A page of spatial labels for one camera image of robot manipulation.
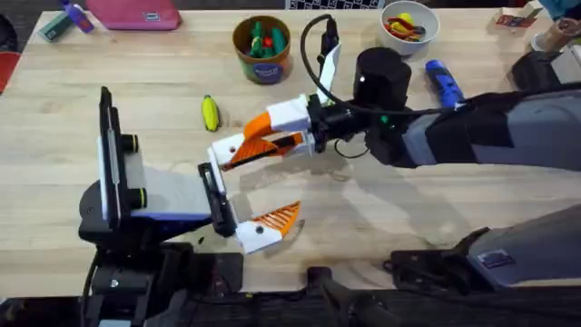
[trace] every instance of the green marker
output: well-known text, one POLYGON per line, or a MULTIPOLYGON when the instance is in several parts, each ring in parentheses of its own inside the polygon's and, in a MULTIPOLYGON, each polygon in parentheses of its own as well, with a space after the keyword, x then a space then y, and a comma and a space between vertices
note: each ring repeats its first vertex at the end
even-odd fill
POLYGON ((252 44, 251 44, 251 57, 263 58, 264 57, 264 47, 262 46, 262 23, 254 23, 254 27, 251 30, 252 44))
POLYGON ((274 47, 274 54, 276 55, 283 52, 284 48, 287 46, 284 34, 276 27, 272 28, 272 46, 274 47))

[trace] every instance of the black cylinder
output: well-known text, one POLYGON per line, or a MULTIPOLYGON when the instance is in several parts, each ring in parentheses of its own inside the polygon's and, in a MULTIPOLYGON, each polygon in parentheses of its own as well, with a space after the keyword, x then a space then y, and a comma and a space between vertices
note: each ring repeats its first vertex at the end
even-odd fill
POLYGON ((359 54, 355 67, 355 104, 381 110, 403 110, 411 69, 392 49, 376 47, 359 54))
POLYGON ((126 154, 136 154, 139 151, 139 140, 135 134, 121 135, 121 147, 126 154))
POLYGON ((144 188, 127 190, 127 199, 131 210, 147 207, 147 191, 144 188))

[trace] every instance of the yellow banana toy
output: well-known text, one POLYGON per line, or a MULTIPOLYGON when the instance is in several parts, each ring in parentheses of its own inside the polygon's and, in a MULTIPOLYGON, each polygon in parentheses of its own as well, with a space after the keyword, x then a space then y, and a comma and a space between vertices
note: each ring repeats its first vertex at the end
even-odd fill
POLYGON ((218 106, 209 95, 203 97, 202 116, 206 129, 211 132, 216 132, 220 127, 220 113, 218 112, 218 106))

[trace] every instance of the orange object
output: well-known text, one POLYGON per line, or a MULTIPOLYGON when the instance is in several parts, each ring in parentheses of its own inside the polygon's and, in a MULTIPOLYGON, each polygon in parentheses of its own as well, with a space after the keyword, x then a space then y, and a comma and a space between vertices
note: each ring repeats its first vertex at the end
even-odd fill
POLYGON ((263 214, 252 219, 256 223, 261 223, 267 227, 281 232, 281 235, 286 235, 290 230, 297 216, 299 215, 300 201, 285 205, 280 209, 270 213, 263 214))
POLYGON ((0 92, 3 92, 20 59, 19 53, 0 52, 0 92))
POLYGON ((301 133, 284 136, 272 142, 261 138, 246 140, 242 143, 241 147, 238 148, 238 151, 236 151, 236 154, 232 157, 230 163, 224 165, 224 169, 230 170, 237 165, 245 164, 241 162, 250 162, 253 157, 260 154, 264 154, 263 156, 285 155, 297 144, 301 144, 302 141, 301 133))
POLYGON ((272 38, 266 36, 264 40, 262 40, 262 46, 264 47, 272 47, 272 38))
POLYGON ((250 140, 274 133, 271 129, 271 116, 268 112, 262 113, 244 126, 244 138, 250 140))

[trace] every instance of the yellow object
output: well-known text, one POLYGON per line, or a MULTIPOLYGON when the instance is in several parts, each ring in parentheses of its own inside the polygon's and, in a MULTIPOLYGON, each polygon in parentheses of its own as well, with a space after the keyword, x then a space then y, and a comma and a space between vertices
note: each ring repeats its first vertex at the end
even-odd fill
MULTIPOLYGON (((408 13, 401 13, 398 15, 398 18, 401 18, 401 19, 405 20, 406 22, 414 25, 414 20, 411 18, 411 15, 408 13)), ((408 32, 408 29, 406 27, 402 26, 400 23, 392 23, 391 28, 393 28, 394 30, 396 30, 400 33, 408 32)))
POLYGON ((218 127, 220 127, 220 114, 218 113, 218 106, 209 95, 203 97, 202 116, 203 122, 206 124, 206 129, 211 132, 216 132, 218 127))

